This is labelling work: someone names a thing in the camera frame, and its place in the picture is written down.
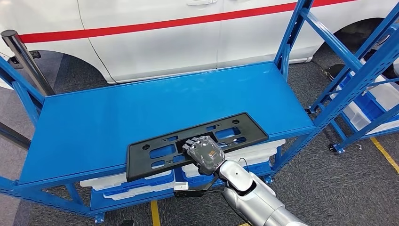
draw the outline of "silver robotic arm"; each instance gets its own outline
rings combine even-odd
[[[226,201],[253,226],[307,226],[285,209],[275,192],[258,176],[237,162],[226,160],[211,137],[194,137],[183,148],[196,161],[201,174],[215,174],[226,183]]]

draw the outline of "black cable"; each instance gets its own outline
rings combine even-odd
[[[249,167],[248,167],[247,160],[245,160],[244,158],[240,158],[240,159],[238,159],[238,161],[240,161],[241,159],[243,159],[243,160],[245,161],[245,164],[247,165],[247,171],[248,171],[248,173],[249,173]]]

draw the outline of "blue shelf surface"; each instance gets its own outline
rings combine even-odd
[[[61,94],[45,99],[19,184],[124,172],[129,144],[241,112],[269,141],[315,129],[273,62]]]

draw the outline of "shelf foot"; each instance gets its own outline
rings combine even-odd
[[[332,152],[337,152],[338,154],[342,154],[345,152],[345,150],[343,148],[337,149],[336,147],[337,147],[337,144],[328,145],[329,150]]]
[[[96,224],[103,223],[104,219],[105,219],[105,213],[98,213],[98,214],[96,214],[94,223],[96,223]]]

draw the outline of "metal pole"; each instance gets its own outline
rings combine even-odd
[[[1,37],[7,46],[10,47],[10,49],[14,52],[17,60],[28,72],[39,91],[45,96],[55,95],[55,92],[51,88],[50,84],[47,82],[43,73],[33,60],[32,55],[19,39],[18,33],[14,30],[6,30],[1,33]]]
[[[22,136],[20,133],[4,125],[1,122],[0,122],[0,137],[6,139],[7,141],[15,144],[16,146],[22,149],[25,149],[26,151],[28,151],[29,147],[31,146],[31,140]]]

